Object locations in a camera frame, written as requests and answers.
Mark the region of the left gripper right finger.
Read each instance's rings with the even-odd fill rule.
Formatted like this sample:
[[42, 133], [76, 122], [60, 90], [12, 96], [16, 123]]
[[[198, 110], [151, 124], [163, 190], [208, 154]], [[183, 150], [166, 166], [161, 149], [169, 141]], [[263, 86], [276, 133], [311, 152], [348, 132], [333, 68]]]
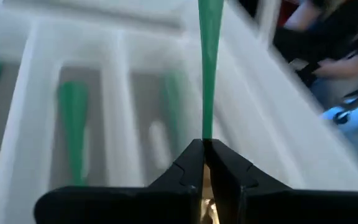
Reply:
[[293, 189], [217, 139], [204, 149], [220, 224], [358, 224], [358, 192]]

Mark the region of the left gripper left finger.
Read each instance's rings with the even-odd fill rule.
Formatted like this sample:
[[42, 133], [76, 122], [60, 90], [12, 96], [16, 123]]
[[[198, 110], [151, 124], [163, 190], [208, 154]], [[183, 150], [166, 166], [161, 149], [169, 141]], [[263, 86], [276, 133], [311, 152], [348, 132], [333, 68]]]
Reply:
[[193, 140], [147, 187], [62, 187], [40, 197], [36, 224], [200, 224], [204, 147]]

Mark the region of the gold fork green handle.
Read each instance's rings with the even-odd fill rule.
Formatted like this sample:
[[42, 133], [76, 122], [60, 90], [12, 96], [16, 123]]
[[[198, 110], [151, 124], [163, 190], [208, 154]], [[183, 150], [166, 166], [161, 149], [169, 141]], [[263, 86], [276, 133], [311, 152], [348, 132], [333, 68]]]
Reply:
[[84, 138], [88, 110], [88, 89], [84, 83], [69, 81], [58, 87], [58, 106], [62, 117], [68, 160], [74, 185], [85, 185]]

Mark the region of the gold spoon green handle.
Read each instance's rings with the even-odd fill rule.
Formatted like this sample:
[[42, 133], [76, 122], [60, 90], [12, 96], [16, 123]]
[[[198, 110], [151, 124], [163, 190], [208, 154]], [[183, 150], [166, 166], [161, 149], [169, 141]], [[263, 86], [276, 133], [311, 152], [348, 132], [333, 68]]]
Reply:
[[224, 0], [198, 0], [203, 81], [202, 140], [205, 151], [213, 139], [214, 90]]
[[163, 98], [168, 118], [168, 128], [172, 135], [172, 143], [179, 146], [182, 134], [182, 88], [181, 73], [169, 71], [163, 78]]

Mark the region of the white plastic cutlery tray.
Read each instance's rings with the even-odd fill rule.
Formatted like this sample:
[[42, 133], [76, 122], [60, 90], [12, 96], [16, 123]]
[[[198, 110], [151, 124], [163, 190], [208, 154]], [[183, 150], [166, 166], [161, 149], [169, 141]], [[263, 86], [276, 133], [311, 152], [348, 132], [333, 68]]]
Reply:
[[[267, 36], [278, 0], [252, 19], [223, 8], [214, 137], [301, 189], [358, 190], [358, 156]], [[0, 0], [0, 224], [35, 224], [46, 191], [70, 182], [58, 124], [65, 78], [89, 88], [86, 175], [93, 185], [142, 187], [201, 136], [197, 0]], [[172, 143], [163, 78], [181, 73], [182, 134]]]

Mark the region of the person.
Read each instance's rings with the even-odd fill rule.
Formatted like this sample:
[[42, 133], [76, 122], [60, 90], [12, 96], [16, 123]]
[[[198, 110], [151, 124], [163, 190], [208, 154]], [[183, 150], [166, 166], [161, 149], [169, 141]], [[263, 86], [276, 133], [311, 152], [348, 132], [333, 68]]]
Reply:
[[274, 47], [324, 110], [358, 89], [358, 0], [289, 0]]

